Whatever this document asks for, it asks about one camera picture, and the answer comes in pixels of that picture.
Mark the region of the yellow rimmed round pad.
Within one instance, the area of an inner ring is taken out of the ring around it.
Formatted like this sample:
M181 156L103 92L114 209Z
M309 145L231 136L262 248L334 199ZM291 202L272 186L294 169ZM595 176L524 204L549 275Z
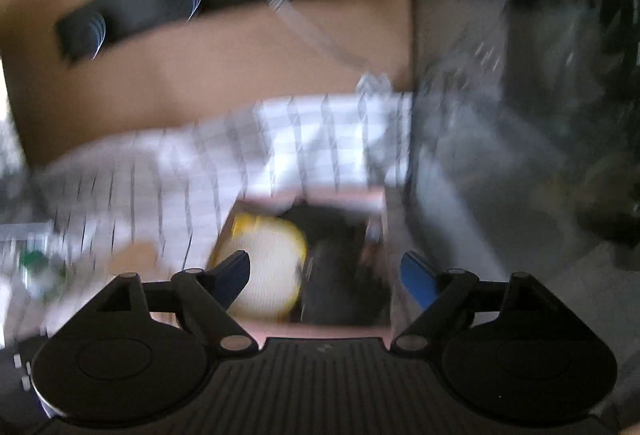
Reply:
M300 296L300 274L308 244L303 233L282 218L237 213L230 233L220 238L210 265L217 266L236 251L250 256L250 277L231 304L234 317L281 321Z

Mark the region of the black plush toy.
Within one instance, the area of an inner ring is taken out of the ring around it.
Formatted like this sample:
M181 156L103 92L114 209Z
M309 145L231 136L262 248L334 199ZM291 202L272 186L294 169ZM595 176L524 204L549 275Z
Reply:
M279 215L307 242L296 321L314 327L386 325L390 282L366 216L300 200Z

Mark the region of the white checkered tablecloth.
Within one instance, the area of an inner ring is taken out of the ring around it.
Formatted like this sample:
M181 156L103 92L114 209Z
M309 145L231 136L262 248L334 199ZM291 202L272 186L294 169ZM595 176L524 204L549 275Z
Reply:
M412 102L394 94L267 100L213 120L107 137L43 168L1 173L4 223L43 223L72 269L65 291L34 299L1 265L1 340L58 329L134 243L157 277L203 266L242 196L341 194L405 181Z

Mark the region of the pink cardboard box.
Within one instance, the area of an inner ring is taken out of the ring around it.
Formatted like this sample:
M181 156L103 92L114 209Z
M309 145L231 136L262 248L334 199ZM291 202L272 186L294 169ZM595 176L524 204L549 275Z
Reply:
M214 268L250 256L250 279L231 316L260 343L269 337L392 334L393 277L387 262L382 189L240 198L220 231L198 228L186 267Z

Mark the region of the grey metal cabinet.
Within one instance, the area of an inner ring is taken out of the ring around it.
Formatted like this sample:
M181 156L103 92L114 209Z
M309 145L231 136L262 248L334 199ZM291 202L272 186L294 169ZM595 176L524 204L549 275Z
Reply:
M639 418L639 0L412 0L407 203L442 268L538 278Z

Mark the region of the green lid jar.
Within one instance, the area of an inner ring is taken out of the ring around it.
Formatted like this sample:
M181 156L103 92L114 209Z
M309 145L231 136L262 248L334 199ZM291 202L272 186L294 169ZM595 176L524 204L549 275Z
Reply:
M62 292L67 270L60 256L25 250L17 260L24 288L34 299L50 299Z

